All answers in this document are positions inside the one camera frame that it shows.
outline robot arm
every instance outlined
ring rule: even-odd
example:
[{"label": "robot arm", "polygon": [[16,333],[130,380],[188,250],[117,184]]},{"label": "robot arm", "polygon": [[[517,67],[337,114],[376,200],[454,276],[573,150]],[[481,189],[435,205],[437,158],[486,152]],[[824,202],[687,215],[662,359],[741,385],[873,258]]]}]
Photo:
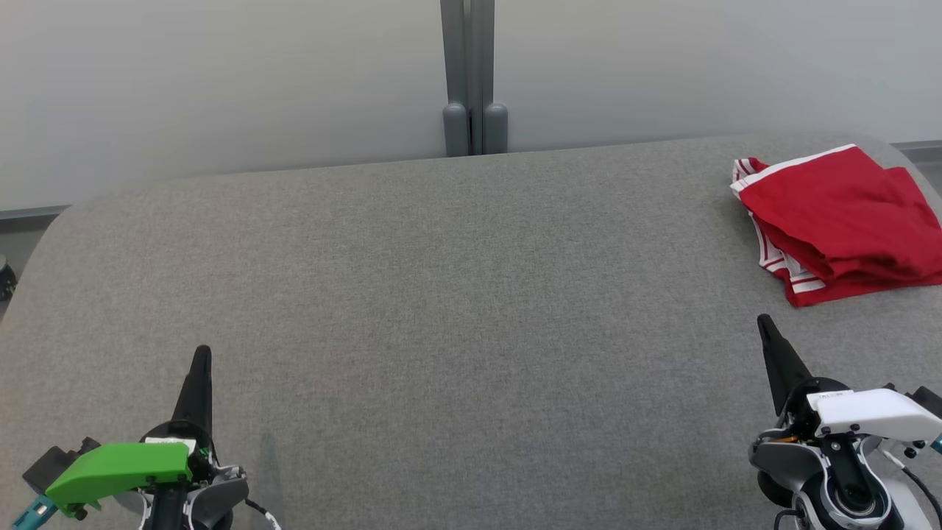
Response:
[{"label": "robot arm", "polygon": [[100,501],[110,496],[140,514],[139,530],[228,530],[232,509],[242,502],[280,530],[271,514],[249,500],[246,473],[217,459],[211,356],[207,346],[197,348],[171,420],[139,443],[85,439],[77,452],[47,451],[23,475],[39,497],[13,530],[39,528],[57,511],[82,521],[87,505],[101,509]]},{"label": "robot arm", "polygon": [[[779,415],[749,450],[766,497],[790,508],[783,514],[799,517],[802,528],[931,530],[909,488],[878,477],[867,456],[887,440],[906,446],[908,457],[915,457],[926,440],[934,448],[942,446],[942,399],[925,388],[913,396],[891,385],[853,391],[834,379],[812,376],[768,315],[760,316],[758,325]],[[885,447],[880,454],[915,477]],[[942,513],[937,515],[942,522]]]}]

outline folded clothing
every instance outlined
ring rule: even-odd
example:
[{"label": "folded clothing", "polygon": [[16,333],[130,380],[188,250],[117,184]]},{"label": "folded clothing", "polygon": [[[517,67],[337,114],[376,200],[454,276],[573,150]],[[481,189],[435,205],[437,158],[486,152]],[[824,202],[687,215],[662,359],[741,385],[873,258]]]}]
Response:
[{"label": "folded clothing", "polygon": [[856,145],[767,165],[733,164],[733,192],[759,238],[759,265],[793,306],[942,284],[942,228],[912,176]]}]

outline white wall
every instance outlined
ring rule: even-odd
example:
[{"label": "white wall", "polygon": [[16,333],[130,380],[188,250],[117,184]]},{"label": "white wall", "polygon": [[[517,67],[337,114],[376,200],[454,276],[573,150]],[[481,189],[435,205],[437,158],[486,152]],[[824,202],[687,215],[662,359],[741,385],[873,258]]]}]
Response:
[{"label": "white wall", "polygon": [[0,211],[445,153],[438,0],[0,0]]},{"label": "white wall", "polygon": [[769,128],[942,139],[942,3],[496,0],[512,150]]}]

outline cable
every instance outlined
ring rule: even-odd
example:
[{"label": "cable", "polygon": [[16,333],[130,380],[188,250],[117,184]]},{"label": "cable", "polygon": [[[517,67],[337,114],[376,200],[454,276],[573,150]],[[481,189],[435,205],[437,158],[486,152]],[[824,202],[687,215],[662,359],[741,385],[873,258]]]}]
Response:
[{"label": "cable", "polygon": [[939,505],[939,502],[935,498],[935,495],[932,495],[929,492],[929,488],[926,487],[926,484],[922,482],[919,479],[919,477],[916,476],[915,473],[909,471],[908,468],[904,466],[902,468],[902,472],[906,473],[906,476],[913,479],[913,482],[915,482],[916,485],[919,486],[919,489],[922,489],[922,492],[925,493],[926,498],[928,498],[929,502],[933,505],[933,509],[935,510],[935,516],[939,518],[939,528],[942,528],[942,506]]},{"label": "cable", "polygon": [[265,519],[268,519],[268,526],[271,526],[271,530],[282,530],[282,526],[278,524],[277,520],[275,520],[275,516],[268,513],[268,510],[264,509],[262,506],[260,506],[258,503],[256,503],[252,499],[246,499],[245,504],[249,508],[257,510],[258,513],[264,515]]},{"label": "cable", "polygon": [[900,468],[902,472],[906,473],[906,476],[908,476],[913,482],[916,483],[917,486],[919,486],[919,489],[922,490],[922,493],[926,496],[927,499],[929,499],[929,503],[932,504],[933,509],[935,510],[935,516],[939,519],[939,528],[942,528],[942,505],[939,505],[938,499],[935,498],[935,495],[932,495],[932,493],[929,491],[929,488],[926,487],[926,483],[922,482],[922,480],[917,477],[915,473],[909,471],[909,468],[907,468],[905,464],[900,462],[900,460],[895,456],[891,455],[886,449],[881,449],[880,453],[888,458],[890,462],[893,462],[896,467]]},{"label": "cable", "polygon": [[785,517],[804,517],[804,513],[802,510],[782,510],[775,516],[775,526],[772,528],[778,530],[778,526],[782,524],[782,519]]}]

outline gray table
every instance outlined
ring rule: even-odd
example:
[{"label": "gray table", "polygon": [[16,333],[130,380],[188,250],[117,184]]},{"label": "gray table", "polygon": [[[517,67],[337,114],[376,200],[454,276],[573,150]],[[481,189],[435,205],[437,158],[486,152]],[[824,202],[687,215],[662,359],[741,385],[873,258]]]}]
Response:
[{"label": "gray table", "polygon": [[[136,440],[194,348],[216,443],[286,528],[771,527],[755,316],[858,388],[942,389],[942,290],[793,309],[727,184],[777,134],[212,176],[50,227],[0,325],[0,513],[47,447]],[[942,492],[929,458],[916,470]],[[262,528],[239,508],[235,528]],[[88,528],[133,528],[111,502]],[[79,525],[60,523],[53,528]]]}]

